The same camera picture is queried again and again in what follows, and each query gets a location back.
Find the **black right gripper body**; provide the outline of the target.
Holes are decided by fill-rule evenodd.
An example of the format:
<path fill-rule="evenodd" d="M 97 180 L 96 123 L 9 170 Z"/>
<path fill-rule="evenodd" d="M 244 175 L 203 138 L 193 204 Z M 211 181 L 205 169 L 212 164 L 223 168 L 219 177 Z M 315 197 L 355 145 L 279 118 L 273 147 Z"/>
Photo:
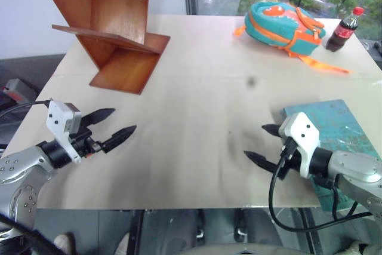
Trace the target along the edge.
<path fill-rule="evenodd" d="M 281 169 L 278 172 L 278 178 L 283 180 L 288 174 L 289 170 L 300 171 L 301 165 L 301 154 L 298 151 L 298 144 L 292 137 L 287 137 L 284 145 L 281 149 L 280 162 L 284 159 L 281 164 Z"/>

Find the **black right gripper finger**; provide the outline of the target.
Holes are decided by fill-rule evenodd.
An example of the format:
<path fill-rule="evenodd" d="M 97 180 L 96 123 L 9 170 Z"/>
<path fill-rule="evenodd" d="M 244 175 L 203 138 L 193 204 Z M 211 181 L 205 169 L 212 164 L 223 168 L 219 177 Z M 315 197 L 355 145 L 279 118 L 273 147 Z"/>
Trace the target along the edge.
<path fill-rule="evenodd" d="M 274 173 L 277 170 L 277 165 L 268 161 L 263 155 L 260 155 L 256 152 L 245 150 L 244 154 L 258 167 Z"/>
<path fill-rule="evenodd" d="M 261 126 L 262 129 L 264 129 L 265 131 L 267 131 L 269 134 L 275 136 L 275 137 L 280 137 L 281 135 L 279 134 L 279 129 L 280 129 L 280 125 L 277 125 L 277 124 L 264 124 Z"/>

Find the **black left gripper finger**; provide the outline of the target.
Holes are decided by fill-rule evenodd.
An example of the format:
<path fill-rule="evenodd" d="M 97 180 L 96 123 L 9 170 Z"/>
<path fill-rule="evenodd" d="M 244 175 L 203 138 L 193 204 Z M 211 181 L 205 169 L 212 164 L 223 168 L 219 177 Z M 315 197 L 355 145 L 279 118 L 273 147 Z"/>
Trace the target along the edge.
<path fill-rule="evenodd" d="M 133 132 L 135 132 L 135 129 L 137 128 L 136 125 L 132 125 L 130 127 L 123 128 L 116 133 L 112 134 L 111 138 L 107 139 L 105 142 L 102 143 L 102 151 L 104 153 L 108 153 L 114 148 L 121 145 L 123 142 L 125 142 Z"/>
<path fill-rule="evenodd" d="M 81 118 L 80 126 L 88 127 L 90 125 L 96 125 L 99 122 L 104 121 L 107 117 L 114 113 L 114 111 L 114 108 L 104 108 L 91 112 Z"/>

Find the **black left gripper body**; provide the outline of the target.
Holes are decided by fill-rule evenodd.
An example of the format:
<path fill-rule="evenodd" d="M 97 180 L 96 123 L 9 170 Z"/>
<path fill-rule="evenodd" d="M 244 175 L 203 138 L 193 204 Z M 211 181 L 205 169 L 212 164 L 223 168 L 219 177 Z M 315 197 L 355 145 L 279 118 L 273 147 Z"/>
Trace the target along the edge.
<path fill-rule="evenodd" d="M 92 132 L 88 128 L 80 128 L 77 133 L 70 134 L 70 142 L 81 158 L 86 158 L 100 151 L 106 153 L 100 141 L 92 139 Z"/>

